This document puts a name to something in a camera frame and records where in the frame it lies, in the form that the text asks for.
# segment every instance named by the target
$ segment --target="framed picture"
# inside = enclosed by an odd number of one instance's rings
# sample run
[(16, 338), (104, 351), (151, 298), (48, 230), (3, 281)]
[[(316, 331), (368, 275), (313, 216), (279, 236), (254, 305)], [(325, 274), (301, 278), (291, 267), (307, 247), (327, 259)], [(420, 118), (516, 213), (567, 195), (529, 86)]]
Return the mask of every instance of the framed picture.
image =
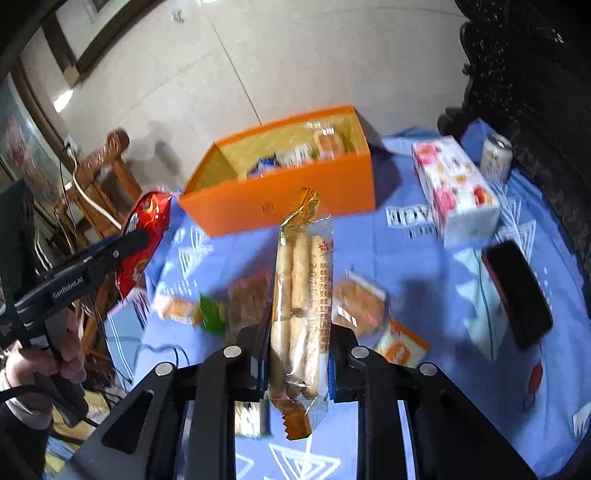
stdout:
[(35, 202), (50, 215), (64, 183), (72, 179), (62, 167), (25, 108), (12, 76), (0, 83), (0, 160), (13, 180), (24, 177)]

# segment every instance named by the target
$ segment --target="white power cord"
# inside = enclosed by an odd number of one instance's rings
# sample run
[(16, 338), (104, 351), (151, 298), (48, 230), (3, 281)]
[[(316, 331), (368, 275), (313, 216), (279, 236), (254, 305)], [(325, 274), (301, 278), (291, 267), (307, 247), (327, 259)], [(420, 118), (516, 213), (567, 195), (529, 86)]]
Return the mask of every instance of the white power cord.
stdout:
[(91, 200), (90, 197), (85, 193), (85, 191), (82, 190), (82, 188), (78, 184), (78, 181), (76, 180), (76, 172), (78, 171), (78, 159), (76, 158), (76, 154), (73, 152), (72, 147), (69, 145), (67, 146), (66, 151), (68, 153), (68, 156), (74, 161), (74, 172), (72, 173), (72, 180), (74, 181), (74, 185), (76, 186), (76, 189), (78, 190), (78, 192), (80, 192), (80, 195), (82, 195), (82, 198), (84, 198), (99, 213), (102, 213), (103, 215), (105, 215), (107, 220), (110, 221), (115, 226), (115, 228), (117, 230), (121, 230), (121, 224), (117, 220), (115, 220), (115, 218), (109, 212), (107, 212), (103, 207), (101, 207), (96, 202)]
[(35, 228), (35, 253), (37, 254), (37, 258), (41, 262), (41, 265), (43, 266), (43, 268), (45, 268), (46, 271), (50, 271), (53, 268), (53, 265), (51, 264), (51, 262), (47, 258), (47, 255), (45, 254), (45, 252), (43, 251), (43, 249), (41, 247), (41, 244), (39, 243), (39, 230), (37, 230), (36, 228)]

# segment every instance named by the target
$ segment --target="smartphone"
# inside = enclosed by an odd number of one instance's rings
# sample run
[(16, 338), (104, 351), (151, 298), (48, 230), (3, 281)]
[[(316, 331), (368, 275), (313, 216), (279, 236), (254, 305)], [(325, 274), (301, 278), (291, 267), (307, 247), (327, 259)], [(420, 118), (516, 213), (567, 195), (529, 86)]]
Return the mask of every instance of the smartphone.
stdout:
[(513, 240), (482, 251), (482, 261), (501, 297), (517, 346), (539, 343), (553, 321), (544, 293)]

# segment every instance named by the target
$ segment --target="tissue box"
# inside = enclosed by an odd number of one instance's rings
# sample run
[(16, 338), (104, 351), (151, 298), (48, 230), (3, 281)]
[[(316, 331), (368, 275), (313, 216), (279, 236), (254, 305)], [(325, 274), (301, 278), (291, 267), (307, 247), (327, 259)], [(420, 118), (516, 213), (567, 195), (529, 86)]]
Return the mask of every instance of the tissue box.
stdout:
[(453, 137), (414, 143), (413, 160), (444, 247), (492, 236), (499, 201)]

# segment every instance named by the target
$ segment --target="individually wrapped snack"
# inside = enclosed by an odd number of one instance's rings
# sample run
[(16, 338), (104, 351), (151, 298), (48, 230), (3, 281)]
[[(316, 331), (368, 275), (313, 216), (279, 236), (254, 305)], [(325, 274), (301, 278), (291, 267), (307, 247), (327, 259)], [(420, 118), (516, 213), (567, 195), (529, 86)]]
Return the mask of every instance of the individually wrapped snack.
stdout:
[(157, 293), (152, 308), (163, 320), (202, 326), (204, 330), (217, 334), (226, 332), (224, 305), (203, 295), (199, 301), (193, 301)]
[(348, 327), (356, 336), (368, 335), (382, 326), (386, 292), (351, 270), (335, 285), (332, 322)]
[(125, 258), (115, 271), (115, 284), (125, 298), (140, 281), (146, 265), (158, 248), (164, 232), (170, 226), (171, 193), (148, 192), (137, 201), (125, 221), (122, 235), (143, 228), (148, 232), (148, 246)]
[(273, 170), (274, 168), (277, 168), (275, 154), (270, 157), (261, 157), (248, 173), (247, 177), (264, 177), (268, 170)]
[(345, 154), (343, 137), (332, 122), (309, 123), (308, 126), (314, 129), (314, 142), (316, 142), (319, 159), (329, 160)]
[(390, 320), (375, 351), (391, 364), (415, 368), (429, 350), (429, 344), (396, 320)]
[(238, 333), (244, 327), (257, 325), (265, 304), (271, 300), (268, 273), (241, 278), (228, 286), (228, 328)]
[(260, 439), (270, 433), (268, 398), (258, 402), (234, 402), (234, 434)]
[(287, 438), (305, 438), (328, 410), (332, 219), (318, 194), (301, 192), (281, 225), (271, 325), (271, 402)]
[(312, 161), (312, 149), (308, 144), (301, 144), (289, 152), (277, 152), (275, 158), (283, 168), (297, 168)]

